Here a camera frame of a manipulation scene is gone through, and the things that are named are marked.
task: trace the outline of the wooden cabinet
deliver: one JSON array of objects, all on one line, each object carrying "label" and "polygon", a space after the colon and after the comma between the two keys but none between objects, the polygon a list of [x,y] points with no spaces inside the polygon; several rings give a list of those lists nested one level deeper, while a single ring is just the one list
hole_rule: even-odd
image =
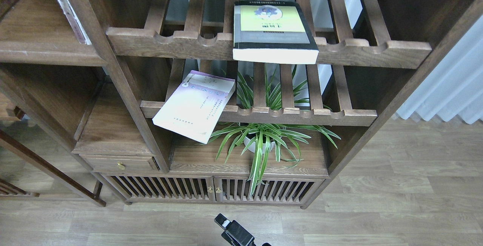
[{"label": "wooden cabinet", "polygon": [[[0,22],[0,88],[126,202],[306,208],[483,12],[481,0],[361,0],[352,29],[344,0],[329,0],[334,28],[319,29],[310,0],[296,0],[319,47],[318,62],[331,64],[327,88],[319,88],[316,65],[300,66],[310,106],[295,107],[290,66],[282,64],[281,110],[262,103],[241,109],[233,97],[220,120],[327,125],[342,140],[336,149],[313,135],[304,161],[294,168],[271,163],[266,184],[250,197],[250,155],[215,161],[219,142],[196,146],[151,120],[180,84],[188,59],[199,59],[204,72],[222,60],[236,78],[234,1],[220,0],[224,21],[213,23],[203,22],[205,0],[190,0],[179,23],[165,20],[169,0],[69,0],[92,43],[83,45],[55,0],[19,0]],[[260,85],[264,64],[257,67]],[[256,96],[264,97],[263,89]]]}]

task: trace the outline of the white book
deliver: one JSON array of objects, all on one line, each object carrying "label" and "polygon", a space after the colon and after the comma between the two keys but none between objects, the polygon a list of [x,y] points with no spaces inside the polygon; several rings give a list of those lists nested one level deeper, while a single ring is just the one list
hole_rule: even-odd
[{"label": "white book", "polygon": [[234,91],[233,79],[191,71],[152,122],[206,144]]}]

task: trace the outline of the wooden leg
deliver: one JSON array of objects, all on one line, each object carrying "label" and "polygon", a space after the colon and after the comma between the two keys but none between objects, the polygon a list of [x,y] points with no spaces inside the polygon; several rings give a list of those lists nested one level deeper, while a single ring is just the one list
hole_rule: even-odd
[{"label": "wooden leg", "polygon": [[64,186],[68,187],[72,192],[78,194],[79,196],[82,196],[83,198],[92,201],[93,203],[95,203],[95,205],[98,205],[100,207],[106,206],[106,202],[100,199],[98,194],[90,192],[85,187],[81,186],[78,182],[74,181],[74,179],[67,176],[56,167],[52,166],[49,162],[31,151],[29,148],[23,146],[22,143],[19,143],[2,130],[0,130],[0,146],[10,150],[26,162],[32,164],[37,169],[48,174],[53,179],[62,182]]},{"label": "wooden leg", "polygon": [[0,196],[9,197],[38,197],[40,194],[36,192],[24,191],[9,182],[0,179]]}]

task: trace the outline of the drawer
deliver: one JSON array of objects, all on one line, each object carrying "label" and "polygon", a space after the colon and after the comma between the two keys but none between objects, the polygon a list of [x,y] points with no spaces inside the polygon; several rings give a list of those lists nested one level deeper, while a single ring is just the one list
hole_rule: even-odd
[{"label": "drawer", "polygon": [[80,155],[95,172],[115,172],[134,174],[138,172],[158,171],[159,168],[152,157],[130,157],[122,155]]}]

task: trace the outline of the wooden floor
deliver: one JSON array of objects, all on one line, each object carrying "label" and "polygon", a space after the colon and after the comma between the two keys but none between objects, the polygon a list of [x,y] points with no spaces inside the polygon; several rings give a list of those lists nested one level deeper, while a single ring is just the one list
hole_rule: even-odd
[{"label": "wooden floor", "polygon": [[[1,128],[89,189],[94,186],[37,126]],[[3,149],[0,177],[41,196],[66,192]],[[226,246],[214,223],[218,213],[242,224],[259,246],[483,245],[483,123],[390,120],[307,210],[127,206],[107,189],[102,196],[106,208],[87,201],[0,198],[0,245]]]}]

